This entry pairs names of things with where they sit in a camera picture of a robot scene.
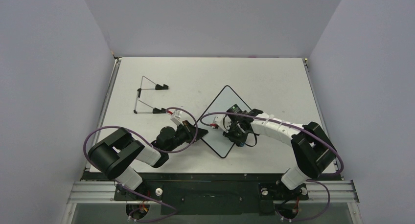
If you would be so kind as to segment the black framed small whiteboard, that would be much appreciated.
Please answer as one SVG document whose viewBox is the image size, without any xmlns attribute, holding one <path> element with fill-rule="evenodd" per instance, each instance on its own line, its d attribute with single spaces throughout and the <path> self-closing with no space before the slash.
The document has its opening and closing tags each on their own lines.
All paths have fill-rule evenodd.
<svg viewBox="0 0 415 224">
<path fill-rule="evenodd" d="M 230 86 L 225 86 L 209 104 L 202 115 L 212 112 L 225 112 L 235 104 L 243 111 L 249 112 L 251 110 L 246 102 Z M 207 146 L 209 146 L 220 158 L 226 158 L 234 146 L 234 143 L 223 136 L 223 131 L 221 129 L 214 129 L 211 126 L 203 124 L 213 123 L 215 117 L 215 115 L 211 115 L 199 120 L 198 126 L 200 129 L 208 130 L 208 134 L 202 138 Z"/>
</svg>

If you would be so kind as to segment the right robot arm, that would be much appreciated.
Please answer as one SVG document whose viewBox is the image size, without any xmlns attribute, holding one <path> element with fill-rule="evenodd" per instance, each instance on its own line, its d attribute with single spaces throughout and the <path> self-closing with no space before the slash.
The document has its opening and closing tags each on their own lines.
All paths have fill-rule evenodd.
<svg viewBox="0 0 415 224">
<path fill-rule="evenodd" d="M 277 194 L 282 198 L 290 197 L 305 181 L 317 179 L 336 159 L 336 149 L 316 122 L 294 124 L 259 109 L 243 111 L 235 104 L 226 114 L 216 116 L 213 124 L 238 146 L 244 146 L 248 135 L 253 134 L 267 136 L 293 149 L 296 164 L 276 184 Z"/>
</svg>

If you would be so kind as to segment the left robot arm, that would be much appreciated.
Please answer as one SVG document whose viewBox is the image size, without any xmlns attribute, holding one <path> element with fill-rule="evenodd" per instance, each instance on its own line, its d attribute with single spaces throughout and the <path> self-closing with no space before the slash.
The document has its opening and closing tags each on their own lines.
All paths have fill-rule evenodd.
<svg viewBox="0 0 415 224">
<path fill-rule="evenodd" d="M 135 200 L 144 197 L 146 186 L 142 177 L 131 167 L 134 160 L 159 168 L 169 159 L 169 154 L 182 144 L 191 144 L 206 136 L 208 130 L 196 128 L 187 120 L 175 129 L 163 127 L 150 146 L 133 138 L 126 128 L 117 127 L 109 136 L 85 151 L 91 165 L 108 179 L 127 187 L 127 194 Z"/>
</svg>

